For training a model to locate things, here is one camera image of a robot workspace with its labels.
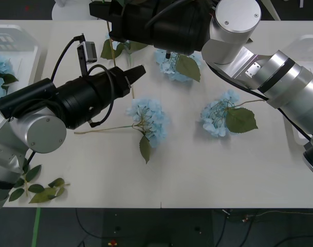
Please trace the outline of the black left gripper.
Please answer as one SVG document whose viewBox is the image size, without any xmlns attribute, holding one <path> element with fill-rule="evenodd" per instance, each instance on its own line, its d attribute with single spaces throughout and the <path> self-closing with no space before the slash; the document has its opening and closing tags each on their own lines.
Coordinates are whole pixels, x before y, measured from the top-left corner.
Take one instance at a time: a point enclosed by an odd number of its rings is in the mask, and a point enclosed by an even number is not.
<svg viewBox="0 0 313 247">
<path fill-rule="evenodd" d="M 130 87 L 125 76 L 127 76 L 129 84 L 132 85 L 146 73 L 146 70 L 143 65 L 138 65 L 126 71 L 121 70 L 119 67 L 113 67 L 108 72 L 113 80 L 115 99 L 118 99 L 123 98 L 130 92 Z M 102 100 L 104 103 L 110 103 L 112 96 L 111 82 L 106 72 L 103 73 L 103 77 Z"/>
</svg>

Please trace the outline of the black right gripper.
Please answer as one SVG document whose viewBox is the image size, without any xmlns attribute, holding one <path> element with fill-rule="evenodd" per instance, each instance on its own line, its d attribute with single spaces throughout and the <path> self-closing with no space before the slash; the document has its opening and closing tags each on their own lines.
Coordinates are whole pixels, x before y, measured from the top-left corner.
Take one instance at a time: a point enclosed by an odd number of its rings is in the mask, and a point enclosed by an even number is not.
<svg viewBox="0 0 313 247">
<path fill-rule="evenodd" d="M 143 1 L 139 4 L 129 2 L 123 6 L 118 1 L 93 1 L 89 3 L 89 13 L 93 17 L 110 20 L 112 30 L 109 36 L 113 40 L 152 45 L 151 28 L 146 28 L 145 25 L 153 17 L 156 7 L 156 1 Z"/>
</svg>

